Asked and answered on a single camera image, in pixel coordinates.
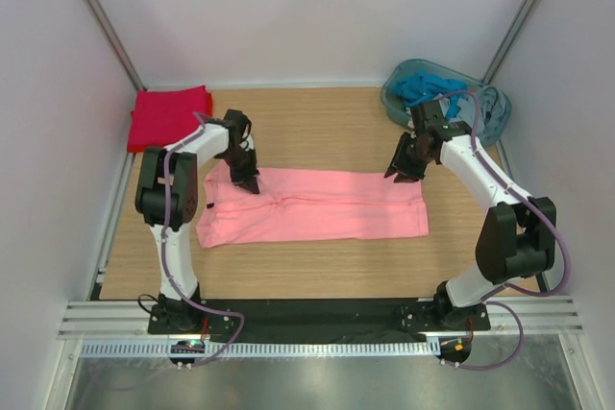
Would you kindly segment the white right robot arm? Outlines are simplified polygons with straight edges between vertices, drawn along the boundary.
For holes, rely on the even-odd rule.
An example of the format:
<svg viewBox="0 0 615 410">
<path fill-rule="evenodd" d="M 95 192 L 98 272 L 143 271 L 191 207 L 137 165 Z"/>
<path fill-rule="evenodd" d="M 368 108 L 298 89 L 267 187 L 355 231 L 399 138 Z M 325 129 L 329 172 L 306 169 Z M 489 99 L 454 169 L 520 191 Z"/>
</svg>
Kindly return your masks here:
<svg viewBox="0 0 615 410">
<path fill-rule="evenodd" d="M 551 199 L 536 199 L 519 189 L 465 123 L 433 126 L 418 135 L 403 133 L 384 175 L 416 183 L 432 162 L 454 173 L 485 212 L 475 262 L 440 283 L 430 305 L 436 325 L 457 330 L 508 283 L 553 267 L 556 208 Z"/>
</svg>

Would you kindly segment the pink t shirt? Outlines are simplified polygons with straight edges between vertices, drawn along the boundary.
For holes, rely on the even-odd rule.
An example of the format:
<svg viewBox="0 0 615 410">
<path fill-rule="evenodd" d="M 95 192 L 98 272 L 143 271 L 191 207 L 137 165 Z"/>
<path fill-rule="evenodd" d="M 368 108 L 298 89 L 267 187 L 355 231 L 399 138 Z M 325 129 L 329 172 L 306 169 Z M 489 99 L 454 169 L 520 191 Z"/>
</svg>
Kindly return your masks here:
<svg viewBox="0 0 615 410">
<path fill-rule="evenodd" d="M 200 246 L 338 239 L 394 239 L 429 232 L 420 183 L 378 173 L 263 168 L 259 192 L 232 184 L 218 163 L 206 175 Z"/>
</svg>

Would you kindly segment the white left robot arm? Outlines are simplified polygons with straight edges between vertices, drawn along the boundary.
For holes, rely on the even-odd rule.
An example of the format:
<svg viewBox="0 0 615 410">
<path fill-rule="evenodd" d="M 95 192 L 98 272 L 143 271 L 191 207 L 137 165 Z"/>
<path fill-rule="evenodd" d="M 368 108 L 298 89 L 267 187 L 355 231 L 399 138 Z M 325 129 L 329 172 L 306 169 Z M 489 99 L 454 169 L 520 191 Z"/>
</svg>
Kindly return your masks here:
<svg viewBox="0 0 615 410">
<path fill-rule="evenodd" d="M 150 334 L 194 333 L 208 313 L 192 267 L 190 223 L 198 208 L 198 171 L 212 159 L 229 168 L 231 185 L 257 195 L 258 161 L 252 122 L 238 109 L 223 118 L 196 113 L 197 129 L 164 147 L 147 148 L 141 159 L 135 210 L 155 238 L 161 284 L 150 308 Z"/>
</svg>

